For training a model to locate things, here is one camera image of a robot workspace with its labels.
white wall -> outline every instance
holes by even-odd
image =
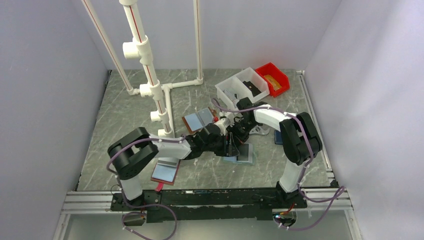
[[[0,239],[53,238],[107,69],[70,1],[0,1]]]
[[[108,69],[115,69],[80,0],[72,0]],[[204,68],[304,70],[341,0],[200,0]],[[91,0],[125,69],[122,43],[132,35],[118,0]],[[193,0],[139,0],[138,9],[158,69],[195,69]]]
[[[424,236],[424,2],[343,0],[306,68],[365,239]]]

red plastic bin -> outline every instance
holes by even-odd
[[[289,90],[289,78],[272,62],[256,68],[255,71],[266,81],[269,88],[269,95],[273,96],[274,98]],[[265,75],[271,75],[271,77],[273,77],[281,85],[281,87],[277,90],[274,90],[273,85],[265,78]]]

table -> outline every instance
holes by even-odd
[[[217,97],[215,85],[242,69],[204,69],[204,84],[186,86],[171,90],[172,114],[175,135],[188,134],[182,117],[201,109],[211,107],[211,98]],[[301,80],[294,69],[282,70],[289,78],[290,89],[273,98],[267,96],[262,101],[287,112],[308,112],[307,96]],[[135,87],[147,83],[143,70],[126,72]],[[178,83],[194,80],[195,69],[159,69],[156,71],[161,83]],[[105,191],[116,184],[116,180],[106,170],[110,159],[108,147],[137,127],[145,127],[149,133],[157,135],[162,128],[160,122],[150,120],[150,112],[156,111],[151,97],[131,96],[114,70],[112,71],[98,112],[92,139],[81,172],[77,191]],[[288,159],[281,145],[274,144],[274,133],[252,135],[248,143],[254,145],[255,164],[244,165],[223,161],[211,152],[204,152],[197,161],[183,160],[180,163],[174,185],[164,189],[226,189],[273,187],[283,174]],[[151,181],[156,164],[152,160],[140,174],[143,189],[152,190],[157,182]],[[327,187],[329,180],[322,152],[318,154],[303,179],[304,187]]]

white plastic bin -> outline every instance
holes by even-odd
[[[261,93],[253,97],[252,92],[243,84],[244,81],[251,82]],[[237,109],[236,104],[240,99],[248,97],[252,103],[256,103],[270,94],[267,82],[251,67],[225,79],[215,87],[218,98],[231,110]]]

gray marble tabletop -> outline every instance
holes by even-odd
[[[211,98],[217,97],[215,85],[242,69],[204,69],[204,84],[174,88],[170,92],[174,129],[176,136],[188,134],[182,117],[201,109],[211,107]],[[262,101],[287,112],[307,112],[307,101],[296,71],[283,70],[289,77],[290,89],[274,98],[265,97]],[[178,83],[194,80],[195,69],[160,69],[157,78],[161,83]],[[127,71],[133,86],[147,82],[142,70]],[[106,170],[109,160],[108,147],[131,132],[134,128],[145,127],[149,133],[157,134],[162,128],[160,122],[150,120],[150,112],[156,106],[151,97],[130,96],[116,71],[113,71],[104,93],[98,112],[92,139],[77,187],[78,191],[109,190],[116,180]],[[204,152],[197,160],[183,160],[180,163],[174,185],[164,189],[216,189],[216,188],[257,188],[273,187],[283,174],[287,158],[281,145],[274,144],[274,133],[251,135],[248,143],[254,145],[254,165],[235,164],[224,161],[211,152]],[[144,189],[154,189],[158,183],[151,181],[156,159],[152,160],[140,174]],[[303,182],[305,187],[328,186],[326,164],[323,155],[317,158],[307,170]]]

